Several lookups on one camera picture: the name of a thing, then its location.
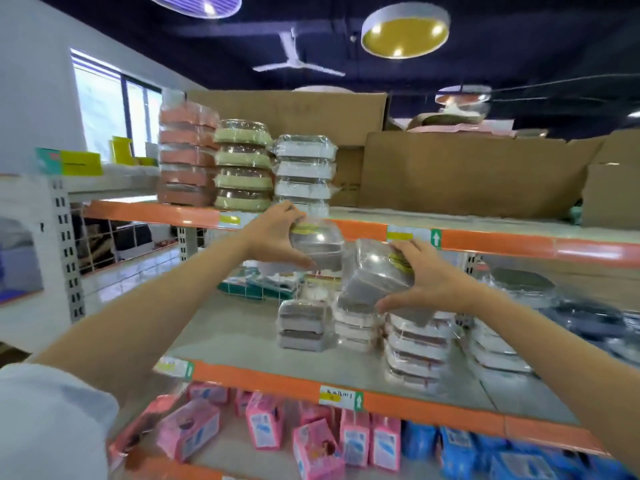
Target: wall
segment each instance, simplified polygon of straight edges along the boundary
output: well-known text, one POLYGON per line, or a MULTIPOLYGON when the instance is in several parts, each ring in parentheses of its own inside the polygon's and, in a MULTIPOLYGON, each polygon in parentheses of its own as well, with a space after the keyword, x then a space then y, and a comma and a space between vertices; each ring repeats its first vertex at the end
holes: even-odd
POLYGON ((0 0, 0 173, 36 170, 36 147, 86 150, 70 49, 141 80, 201 88, 39 0, 0 0))

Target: right hand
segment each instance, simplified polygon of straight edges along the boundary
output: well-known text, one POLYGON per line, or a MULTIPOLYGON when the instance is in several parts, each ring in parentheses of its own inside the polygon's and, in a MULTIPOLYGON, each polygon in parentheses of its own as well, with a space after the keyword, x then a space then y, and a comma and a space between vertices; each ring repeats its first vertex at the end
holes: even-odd
POLYGON ((405 306, 443 312, 474 314, 482 286, 462 270, 444 261, 428 242, 412 239, 391 245, 404 254, 415 275, 413 287, 390 294, 376 304, 380 313, 405 306))

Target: ceiling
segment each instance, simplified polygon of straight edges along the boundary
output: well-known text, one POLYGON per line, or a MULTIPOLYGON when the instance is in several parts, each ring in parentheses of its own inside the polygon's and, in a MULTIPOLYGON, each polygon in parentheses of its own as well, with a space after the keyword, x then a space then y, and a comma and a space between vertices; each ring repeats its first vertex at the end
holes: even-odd
POLYGON ((376 9, 420 0, 243 0, 225 20, 204 21, 149 0, 42 0, 212 89, 292 89, 309 84, 392 94, 390 113, 433 111, 437 89, 486 84, 491 117, 520 127, 580 127, 601 134, 640 109, 640 0, 421 0, 451 14, 448 42, 432 54, 392 61, 360 46, 376 9), (295 28, 303 61, 346 72, 257 73, 284 62, 279 31, 295 28))

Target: person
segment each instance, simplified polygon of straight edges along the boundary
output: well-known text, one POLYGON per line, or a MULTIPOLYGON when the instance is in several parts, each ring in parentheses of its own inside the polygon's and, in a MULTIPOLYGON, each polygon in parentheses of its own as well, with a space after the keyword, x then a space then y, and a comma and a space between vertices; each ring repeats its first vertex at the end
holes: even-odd
MULTIPOLYGON (((29 363, 0 369, 3 478, 107 478, 104 446, 118 404, 144 380, 215 286, 249 259, 313 266, 289 242, 289 228, 303 215, 289 202, 268 209, 244 229, 78 322, 29 363)), ((379 311, 422 306, 480 317, 613 456, 640 472, 640 412, 634 401, 640 397, 640 372, 478 283, 441 260, 429 244, 393 245, 413 267, 415 286, 380 300, 379 311)))

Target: white shirt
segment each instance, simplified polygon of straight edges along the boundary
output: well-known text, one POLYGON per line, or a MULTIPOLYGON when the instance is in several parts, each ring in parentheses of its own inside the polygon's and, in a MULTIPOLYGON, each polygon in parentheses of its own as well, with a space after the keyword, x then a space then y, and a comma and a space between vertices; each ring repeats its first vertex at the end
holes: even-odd
POLYGON ((44 365, 0 369, 3 480, 106 480, 106 438, 118 403, 44 365))

